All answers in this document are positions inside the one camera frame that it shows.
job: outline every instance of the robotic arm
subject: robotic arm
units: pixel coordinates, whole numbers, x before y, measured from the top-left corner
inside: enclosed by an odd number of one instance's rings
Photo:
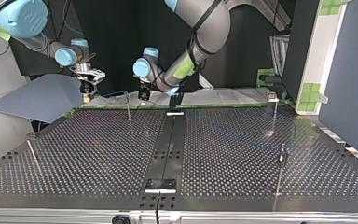
[[[73,39],[71,46],[50,40],[42,31],[48,22],[48,9],[43,0],[0,0],[0,26],[27,48],[55,58],[61,66],[71,66],[81,82],[80,91],[88,103],[105,78],[101,70],[93,69],[86,39]]]
[[[145,48],[144,55],[133,65],[133,72],[140,79],[139,99],[147,101],[150,90],[156,86],[168,96],[173,96],[179,84],[199,70],[199,65],[217,53],[226,43],[231,18],[221,0],[165,0],[170,9],[193,28],[187,51],[166,71],[158,67],[159,52]]]

